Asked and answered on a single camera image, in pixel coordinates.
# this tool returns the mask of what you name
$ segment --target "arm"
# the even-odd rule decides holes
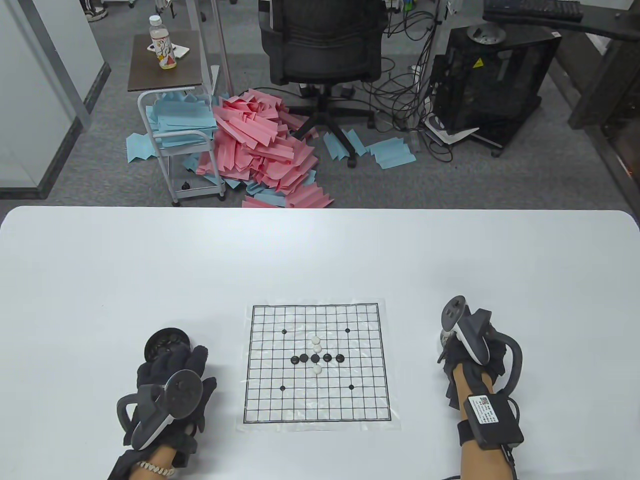
[[[462,364],[453,370],[453,376],[458,387],[458,401],[462,420],[467,420],[467,413],[462,407],[471,389],[462,372]],[[493,385],[489,375],[483,373],[483,382],[493,393]],[[511,468],[504,459],[501,450],[482,450],[475,440],[462,445],[462,462],[460,467],[461,480],[512,480]]]
[[[173,450],[171,447],[162,445],[158,447],[158,450],[156,450],[155,453],[151,455],[147,462],[149,462],[151,465],[155,465],[161,468],[173,468],[173,457],[175,457],[175,450]],[[131,469],[129,480],[166,480],[166,477],[163,477],[160,474],[155,474],[151,470],[147,470],[146,468],[135,465]]]

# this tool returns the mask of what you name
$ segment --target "shoe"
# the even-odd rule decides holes
[[[97,6],[93,10],[84,11],[84,16],[86,17],[88,22],[97,22],[98,20],[102,20],[107,15],[109,15],[109,12],[107,12],[101,6]]]

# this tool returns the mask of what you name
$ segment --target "black computer case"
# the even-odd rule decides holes
[[[451,31],[435,58],[433,112],[449,133],[480,127],[476,136],[504,148],[540,105],[538,90],[561,41],[546,27],[502,25],[499,45],[481,45],[467,27]]]

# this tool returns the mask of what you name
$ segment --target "white table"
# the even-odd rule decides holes
[[[189,478],[456,474],[435,359],[462,293],[524,351],[520,478],[638,478],[639,246],[620,212],[21,207],[0,228],[4,471],[106,478],[116,400],[148,336],[177,326],[209,347],[219,385]],[[247,304],[345,298],[386,301],[402,430],[236,431]]]

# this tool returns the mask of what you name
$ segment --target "bottle label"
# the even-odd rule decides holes
[[[154,49],[156,50],[156,56],[160,62],[160,67],[165,69],[175,67],[175,55],[173,54],[173,47],[169,36],[152,38],[152,40],[154,43]]]

